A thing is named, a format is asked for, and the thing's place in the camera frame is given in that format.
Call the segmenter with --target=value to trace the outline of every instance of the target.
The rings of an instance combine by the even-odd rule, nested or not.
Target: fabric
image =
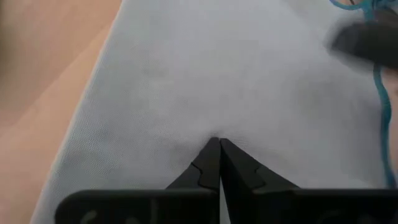
[[[32,223],[53,223],[79,190],[163,189],[212,136],[300,187],[385,187],[372,71],[325,47],[346,13],[326,0],[124,0]]]

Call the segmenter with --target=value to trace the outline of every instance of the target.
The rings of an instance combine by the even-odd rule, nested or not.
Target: blue cord
[[[364,0],[363,2],[357,5],[347,6],[338,2],[337,0],[330,0],[330,1],[332,4],[342,9],[346,10],[362,9],[364,12],[365,19],[367,21],[371,21],[374,19],[373,10],[382,7],[389,7],[394,3],[396,3],[395,0]],[[387,94],[387,90],[382,84],[380,65],[374,65],[373,78],[374,78],[374,84],[376,85],[377,91],[379,92],[379,97],[382,107],[380,131],[381,131],[381,157],[383,162],[384,175],[386,176],[387,186],[394,189],[397,187],[397,182],[395,179],[395,175],[392,171],[391,158],[388,146],[389,125],[391,120],[391,104]]]

